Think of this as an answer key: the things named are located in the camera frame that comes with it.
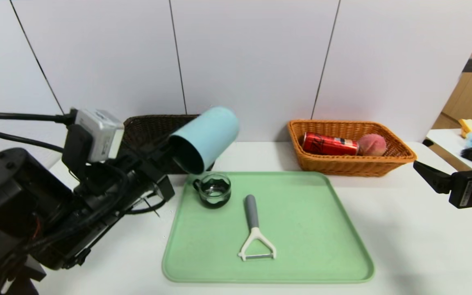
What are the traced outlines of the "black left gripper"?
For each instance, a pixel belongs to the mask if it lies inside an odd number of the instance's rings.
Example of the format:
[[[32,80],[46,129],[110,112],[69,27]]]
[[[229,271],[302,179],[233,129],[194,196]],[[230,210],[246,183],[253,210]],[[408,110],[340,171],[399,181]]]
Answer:
[[[150,159],[109,159],[91,166],[91,192],[101,197],[92,222],[116,222],[125,215],[161,209],[175,194],[164,170],[181,170],[175,157],[184,143],[170,134],[144,144]]]

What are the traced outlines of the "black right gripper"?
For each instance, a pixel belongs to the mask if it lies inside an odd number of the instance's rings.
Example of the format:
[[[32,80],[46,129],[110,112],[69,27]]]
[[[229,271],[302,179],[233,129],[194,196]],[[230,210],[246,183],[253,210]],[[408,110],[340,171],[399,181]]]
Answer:
[[[413,163],[413,168],[436,193],[451,192],[448,201],[453,206],[458,209],[472,208],[472,170],[449,175],[418,161]]]

